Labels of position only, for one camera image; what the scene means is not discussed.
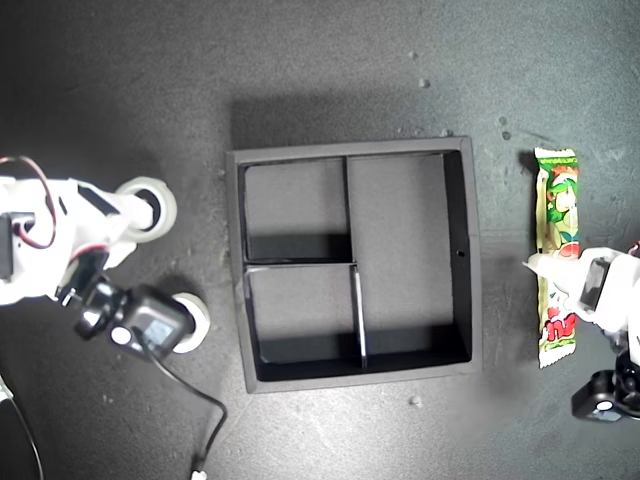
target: gray table surface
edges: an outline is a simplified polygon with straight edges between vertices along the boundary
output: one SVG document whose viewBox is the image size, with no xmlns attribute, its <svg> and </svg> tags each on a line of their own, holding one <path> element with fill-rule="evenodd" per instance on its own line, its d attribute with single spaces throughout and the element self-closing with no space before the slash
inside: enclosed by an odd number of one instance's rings
<svg viewBox="0 0 640 480">
<path fill-rule="evenodd" d="M 533 248 L 528 162 L 539 144 L 580 156 L 584 245 L 640 238 L 637 2 L 38 3 L 0 7 L 0 151 L 29 154 L 51 176 L 115 188 L 146 174 L 175 192 L 175 228 L 114 276 L 188 285 L 211 307 L 204 345 L 170 360 L 229 406 L 211 478 L 640 477 L 638 424 L 578 422 L 569 410 L 589 375 L 613 365 L 607 342 L 580 325 L 575 355 L 539 371 L 535 279 L 520 267 Z M 443 130 L 473 141 L 483 373 L 247 395 L 225 151 Z M 207 407 L 105 339 L 81 341 L 73 322 L 44 300 L 0 310 L 1 369 L 47 478 L 187 478 Z"/>
</svg>

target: cable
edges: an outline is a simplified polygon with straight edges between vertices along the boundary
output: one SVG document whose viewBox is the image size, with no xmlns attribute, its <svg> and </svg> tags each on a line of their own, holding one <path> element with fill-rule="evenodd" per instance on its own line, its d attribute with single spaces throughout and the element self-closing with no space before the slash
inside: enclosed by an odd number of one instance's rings
<svg viewBox="0 0 640 480">
<path fill-rule="evenodd" d="M 226 420 L 227 420 L 227 407 L 220 400 L 218 400 L 216 398 L 213 398 L 212 396 L 207 395 L 204 392 L 201 392 L 197 388 L 191 386 L 186 381 L 181 379 L 178 375 L 173 373 L 167 367 L 165 367 L 164 364 L 162 363 L 162 361 L 156 356 L 155 353 L 153 353 L 153 351 L 151 349 L 152 347 L 151 348 L 149 347 L 149 345 L 147 343 L 147 340 L 145 340 L 142 331 L 139 328 L 136 328 L 136 327 L 132 328 L 132 330 L 133 330 L 133 335 L 136 337 L 136 340 L 138 341 L 138 343 L 142 347 L 142 350 L 144 350 L 144 353 L 147 355 L 147 357 L 149 357 L 149 360 L 151 360 L 151 362 L 156 367 L 158 367 L 158 369 L 162 373 L 164 373 L 168 378 L 170 378 L 171 380 L 173 380 L 174 382 L 176 382 L 177 384 L 182 386 L 185 390 L 187 390 L 191 394 L 195 395 L 198 398 L 201 398 L 202 400 L 205 400 L 205 401 L 211 403 L 212 405 L 218 407 L 222 411 L 222 417 L 220 418 L 220 421 L 218 422 L 216 427 L 213 429 L 213 432 L 211 432 L 211 435 L 209 436 L 209 440 L 207 441 L 207 444 L 206 444 L 206 446 L 204 448 L 204 452 L 202 453 L 202 455 L 200 455 L 199 457 L 194 458 L 194 460 L 193 460 L 193 464 L 192 464 L 191 470 L 193 472 L 201 472 L 201 471 L 204 470 L 204 464 L 205 464 L 205 462 L 207 460 L 207 457 L 209 456 L 209 452 L 211 451 L 211 447 L 213 445 L 213 442 L 215 441 L 216 437 L 218 436 L 218 433 L 220 432 L 220 430 L 222 429 L 222 426 L 224 425 L 224 422 L 226 422 Z"/>
<path fill-rule="evenodd" d="M 627 253 L 633 257 L 637 257 L 638 249 L 640 249 L 640 241 L 634 243 Z"/>
<path fill-rule="evenodd" d="M 85 253 L 89 253 L 89 252 L 92 252 L 94 250 L 108 250 L 108 247 L 104 243 L 98 243 L 98 244 L 95 244 L 95 245 L 86 245 L 84 247 L 81 247 L 78 250 L 76 250 L 73 253 L 73 255 L 71 255 L 71 258 L 69 259 L 69 263 L 73 262 L 80 255 L 84 255 Z"/>
<path fill-rule="evenodd" d="M 26 243 L 30 247 L 36 248 L 38 250 L 45 250 L 49 248 L 51 245 L 53 245 L 53 242 L 56 239 L 56 228 L 57 228 L 56 209 L 53 203 L 53 196 L 51 195 L 51 191 L 49 190 L 47 176 L 44 174 L 44 172 L 36 162 L 31 160 L 29 157 L 25 157 L 25 156 L 0 158 L 0 165 L 3 163 L 9 163 L 9 162 L 15 162 L 15 161 L 21 161 L 26 163 L 29 167 L 31 167 L 31 169 L 34 172 L 36 172 L 36 175 L 38 176 L 38 179 L 40 180 L 40 183 L 42 183 L 42 187 L 44 188 L 45 201 L 47 203 L 47 207 L 49 208 L 49 212 L 51 213 L 51 220 L 53 221 L 53 230 L 51 232 L 51 240 L 49 240 L 48 243 L 42 244 L 42 243 L 36 242 L 35 240 L 32 240 L 27 234 L 27 231 L 25 230 L 26 222 L 19 224 L 18 236 L 24 243 Z"/>
<path fill-rule="evenodd" d="M 27 434 L 27 438 L 29 439 L 29 443 L 31 444 L 31 448 L 33 449 L 33 454 L 35 455 L 36 463 L 38 464 L 38 475 L 40 477 L 40 480 L 44 480 L 44 471 L 42 469 L 42 461 L 40 460 L 40 454 L 38 453 L 38 447 L 36 446 L 36 442 L 33 439 L 33 435 L 31 434 L 31 429 L 29 428 L 29 424 L 25 420 L 24 415 L 22 415 L 22 411 L 18 407 L 18 404 L 13 399 L 13 397 L 9 398 L 9 401 L 13 405 L 13 408 L 16 411 L 16 414 L 18 415 L 18 419 L 20 420 L 20 423 L 22 424 L 22 428 L 24 429 L 25 433 Z"/>
</svg>

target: candy wrapper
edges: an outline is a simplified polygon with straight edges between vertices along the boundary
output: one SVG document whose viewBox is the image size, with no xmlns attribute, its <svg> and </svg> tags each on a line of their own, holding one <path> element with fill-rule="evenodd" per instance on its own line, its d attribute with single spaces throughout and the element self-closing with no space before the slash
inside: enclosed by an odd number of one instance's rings
<svg viewBox="0 0 640 480">
<path fill-rule="evenodd" d="M 540 166 L 536 190 L 536 245 L 539 253 L 578 257 L 578 160 L 573 150 L 535 149 Z M 538 277 L 540 368 L 576 349 L 577 315 L 565 307 L 567 295 Z"/>
</svg>

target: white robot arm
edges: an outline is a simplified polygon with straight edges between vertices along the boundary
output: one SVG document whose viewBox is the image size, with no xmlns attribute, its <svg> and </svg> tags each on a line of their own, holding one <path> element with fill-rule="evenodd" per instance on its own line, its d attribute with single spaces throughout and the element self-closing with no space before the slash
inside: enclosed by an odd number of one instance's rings
<svg viewBox="0 0 640 480">
<path fill-rule="evenodd" d="M 60 286 L 71 260 L 88 249 L 109 253 L 104 269 L 119 265 L 138 243 L 155 240 L 173 226 L 176 201 L 163 182 L 140 177 L 107 193 L 74 179 L 0 177 L 0 305 L 49 296 Z M 0 163 L 10 161 L 0 159 Z M 149 192 L 159 209 L 138 197 Z"/>
<path fill-rule="evenodd" d="M 0 305 L 45 295 L 63 306 L 79 305 L 78 333 L 90 338 L 109 327 L 116 344 L 140 355 L 133 328 L 147 332 L 162 356 L 202 343 L 210 318 L 200 299 L 166 297 L 150 287 L 125 291 L 102 274 L 138 243 L 171 229 L 177 206 L 165 183 L 138 177 L 109 193 L 79 180 L 48 180 L 27 157 L 0 158 L 0 165 L 12 161 L 28 165 L 38 178 L 0 177 Z M 138 315 L 149 308 L 157 309 L 156 321 Z M 158 321 L 163 314 L 164 327 Z"/>
<path fill-rule="evenodd" d="M 579 259 L 532 255 L 527 267 L 568 294 L 569 310 L 598 325 L 618 353 L 615 370 L 595 373 L 572 398 L 578 418 L 640 419 L 640 258 L 590 248 Z"/>
</svg>

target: black box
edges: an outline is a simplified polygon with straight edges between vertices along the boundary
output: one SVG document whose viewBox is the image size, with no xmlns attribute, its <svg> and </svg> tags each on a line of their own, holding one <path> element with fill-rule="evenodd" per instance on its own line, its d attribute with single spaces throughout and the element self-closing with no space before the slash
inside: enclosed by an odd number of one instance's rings
<svg viewBox="0 0 640 480">
<path fill-rule="evenodd" d="M 227 188 L 250 393 L 481 368 L 468 138 L 231 152 Z"/>
</svg>

